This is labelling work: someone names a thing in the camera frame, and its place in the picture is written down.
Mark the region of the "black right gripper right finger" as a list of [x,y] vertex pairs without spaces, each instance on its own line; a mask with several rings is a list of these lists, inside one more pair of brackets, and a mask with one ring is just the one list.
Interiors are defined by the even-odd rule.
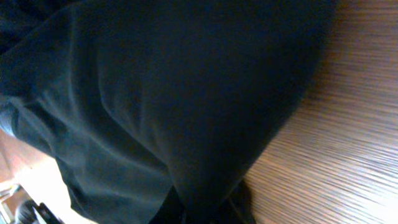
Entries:
[[234,189],[214,215],[215,224],[256,224],[252,214],[252,194],[244,180]]

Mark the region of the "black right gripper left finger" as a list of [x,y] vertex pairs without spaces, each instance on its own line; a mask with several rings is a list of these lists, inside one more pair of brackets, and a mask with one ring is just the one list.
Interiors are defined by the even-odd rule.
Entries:
[[149,224],[183,224],[185,220],[185,207],[181,203],[175,187],[172,187]]

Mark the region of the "black leggings red waistband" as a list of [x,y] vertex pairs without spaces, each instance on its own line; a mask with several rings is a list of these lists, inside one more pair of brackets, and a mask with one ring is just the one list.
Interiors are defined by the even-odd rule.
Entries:
[[1,128],[54,158],[72,209],[214,215],[296,109],[335,1],[2,1]]

